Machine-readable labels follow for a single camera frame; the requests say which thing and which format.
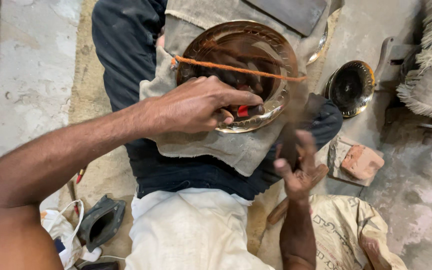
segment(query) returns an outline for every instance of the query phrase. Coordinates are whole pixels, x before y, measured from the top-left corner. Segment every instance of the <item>white cloth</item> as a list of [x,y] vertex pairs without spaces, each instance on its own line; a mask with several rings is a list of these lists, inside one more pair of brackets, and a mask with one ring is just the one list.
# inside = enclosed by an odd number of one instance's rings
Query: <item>white cloth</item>
[[126,270],[274,270],[247,250],[249,205],[218,189],[135,196]]

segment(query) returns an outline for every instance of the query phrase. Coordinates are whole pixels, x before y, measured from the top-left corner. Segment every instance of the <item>white cable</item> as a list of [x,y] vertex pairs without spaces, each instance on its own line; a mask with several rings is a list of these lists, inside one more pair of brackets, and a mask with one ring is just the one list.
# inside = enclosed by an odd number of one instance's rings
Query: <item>white cable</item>
[[[118,256],[102,255],[102,256],[99,256],[99,258],[96,261],[93,261],[93,262],[97,262],[101,258],[115,258],[115,259],[119,259],[119,260],[126,260],[126,258],[121,258],[121,257],[118,257]],[[85,264],[87,262],[89,262],[89,261],[85,260],[85,261],[81,262],[79,265],[77,265],[76,267],[79,268],[80,266],[82,266],[83,264]]]

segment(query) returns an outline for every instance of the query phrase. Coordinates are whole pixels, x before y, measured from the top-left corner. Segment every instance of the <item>fabric fringe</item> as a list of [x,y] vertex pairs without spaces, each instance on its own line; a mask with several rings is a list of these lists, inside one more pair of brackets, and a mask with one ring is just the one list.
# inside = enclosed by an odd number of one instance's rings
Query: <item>fabric fringe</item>
[[428,0],[426,5],[428,16],[423,20],[422,50],[416,55],[416,64],[419,65],[419,69],[408,72],[405,82],[401,83],[397,88],[397,96],[415,114],[426,115],[432,118],[432,106],[416,100],[411,94],[426,71],[432,66],[432,0]]

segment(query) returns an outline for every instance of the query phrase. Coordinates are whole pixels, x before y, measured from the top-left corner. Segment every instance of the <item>wooden handle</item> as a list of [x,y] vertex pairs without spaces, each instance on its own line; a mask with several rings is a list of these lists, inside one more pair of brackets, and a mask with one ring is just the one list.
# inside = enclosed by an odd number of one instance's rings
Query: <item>wooden handle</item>
[[[329,172],[328,166],[325,164],[321,164],[316,168],[316,173],[312,178],[312,185],[311,188],[315,187],[315,185],[323,179],[325,175],[327,175]],[[285,214],[286,211],[288,211],[288,205],[290,204],[290,199],[286,197],[282,202],[276,206],[273,211],[269,214],[268,218],[266,219],[267,222],[271,225],[276,224]]]

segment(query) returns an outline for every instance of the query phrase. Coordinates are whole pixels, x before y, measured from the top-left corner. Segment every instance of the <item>orange string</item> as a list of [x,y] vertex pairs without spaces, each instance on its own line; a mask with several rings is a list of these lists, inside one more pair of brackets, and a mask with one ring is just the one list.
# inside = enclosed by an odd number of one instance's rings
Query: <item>orange string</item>
[[200,66],[209,67],[209,68],[219,68],[219,69],[224,69],[224,70],[231,70],[231,71],[247,73],[247,74],[252,74],[252,75],[258,75],[258,76],[263,76],[263,77],[276,78],[276,79],[281,79],[281,80],[286,80],[286,81],[291,81],[291,82],[301,82],[307,78],[306,76],[299,77],[299,78],[285,77],[285,76],[275,75],[275,74],[266,73],[266,72],[262,72],[262,71],[237,68],[237,67],[232,67],[232,66],[228,66],[228,65],[220,65],[220,64],[215,64],[215,63],[211,63],[211,62],[196,61],[194,59],[184,58],[184,57],[181,57],[178,55],[176,55],[173,59],[171,59],[171,64],[175,65],[176,60],[178,60],[179,62],[191,64],[191,65],[200,65]]

